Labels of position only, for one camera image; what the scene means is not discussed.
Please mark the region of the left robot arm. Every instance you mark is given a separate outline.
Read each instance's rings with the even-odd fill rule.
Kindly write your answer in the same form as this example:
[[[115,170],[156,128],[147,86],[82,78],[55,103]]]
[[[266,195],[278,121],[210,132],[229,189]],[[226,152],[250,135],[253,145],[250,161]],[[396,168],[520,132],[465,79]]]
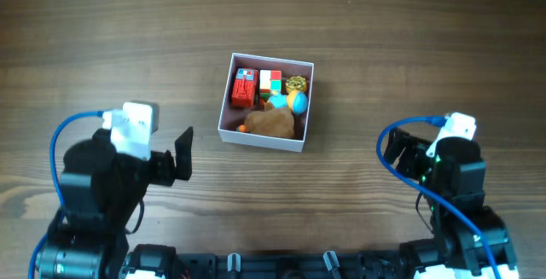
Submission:
[[[60,190],[64,203],[47,230],[34,267],[41,278],[116,278],[128,252],[126,224],[149,185],[170,187],[192,174],[194,131],[173,152],[148,160],[118,152],[108,130],[65,153]]]

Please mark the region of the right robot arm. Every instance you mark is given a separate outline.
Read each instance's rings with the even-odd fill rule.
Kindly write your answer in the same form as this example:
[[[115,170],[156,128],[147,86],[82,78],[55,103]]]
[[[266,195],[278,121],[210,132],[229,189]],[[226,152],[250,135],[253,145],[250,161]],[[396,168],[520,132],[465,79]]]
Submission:
[[[518,260],[507,225],[485,204],[486,164],[473,127],[442,125],[428,141],[398,124],[376,143],[381,164],[417,190],[431,212],[433,237],[400,247],[412,278],[517,278]]]

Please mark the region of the brown plush capybara toy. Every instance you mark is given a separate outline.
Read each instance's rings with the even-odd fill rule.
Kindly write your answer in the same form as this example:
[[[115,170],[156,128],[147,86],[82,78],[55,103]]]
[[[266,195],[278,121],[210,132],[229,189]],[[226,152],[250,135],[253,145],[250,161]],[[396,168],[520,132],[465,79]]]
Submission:
[[[288,107],[275,108],[267,103],[264,111],[253,111],[248,114],[236,130],[260,136],[292,139],[294,116]]]

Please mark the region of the white box pink interior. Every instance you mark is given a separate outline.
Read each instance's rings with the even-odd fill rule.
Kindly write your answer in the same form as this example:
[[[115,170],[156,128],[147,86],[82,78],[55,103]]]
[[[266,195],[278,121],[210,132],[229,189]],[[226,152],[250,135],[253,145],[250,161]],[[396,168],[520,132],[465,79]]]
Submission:
[[[308,106],[307,110],[302,115],[294,118],[294,139],[260,136],[235,130],[238,125],[243,123],[246,116],[251,112],[251,109],[233,108],[231,106],[231,91],[235,82],[236,71],[239,68],[250,67],[258,70],[280,70],[283,79],[290,76],[302,76],[306,78],[308,84],[308,89],[306,91]],[[314,70],[315,64],[308,61],[295,61],[268,56],[233,53],[229,64],[224,99],[218,120],[218,133],[222,141],[301,153],[305,145],[308,120],[311,112]]]

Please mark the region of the red toy truck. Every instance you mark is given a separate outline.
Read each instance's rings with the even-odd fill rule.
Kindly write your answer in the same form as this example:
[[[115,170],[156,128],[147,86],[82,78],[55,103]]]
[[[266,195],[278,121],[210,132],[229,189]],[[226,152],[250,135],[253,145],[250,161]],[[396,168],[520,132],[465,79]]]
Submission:
[[[236,108],[253,108],[256,104],[256,91],[259,71],[253,68],[238,68],[231,92],[231,104]]]

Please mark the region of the yellow duck toy blue hat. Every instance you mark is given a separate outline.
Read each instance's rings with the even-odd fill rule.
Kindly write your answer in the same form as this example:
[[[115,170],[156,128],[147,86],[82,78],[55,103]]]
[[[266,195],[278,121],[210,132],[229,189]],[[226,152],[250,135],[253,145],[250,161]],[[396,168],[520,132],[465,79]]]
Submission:
[[[273,108],[289,108],[293,114],[305,113],[309,100],[303,91],[293,90],[288,95],[274,95],[267,101]]]

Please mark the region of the yellow toy wheel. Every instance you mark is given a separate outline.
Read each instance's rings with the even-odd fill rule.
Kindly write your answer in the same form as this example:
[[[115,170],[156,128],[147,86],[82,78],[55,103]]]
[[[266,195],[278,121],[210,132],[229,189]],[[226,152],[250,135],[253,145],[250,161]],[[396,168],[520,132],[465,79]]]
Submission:
[[[292,76],[285,81],[285,89],[288,94],[293,91],[306,92],[307,88],[307,80],[302,76]]]

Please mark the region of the small colourful puzzle cube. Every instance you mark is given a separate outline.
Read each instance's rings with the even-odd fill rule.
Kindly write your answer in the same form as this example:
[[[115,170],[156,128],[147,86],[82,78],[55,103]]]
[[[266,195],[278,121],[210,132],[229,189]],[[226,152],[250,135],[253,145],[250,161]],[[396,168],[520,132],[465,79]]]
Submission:
[[[280,70],[259,71],[259,95],[267,101],[271,96],[282,92],[282,72]]]

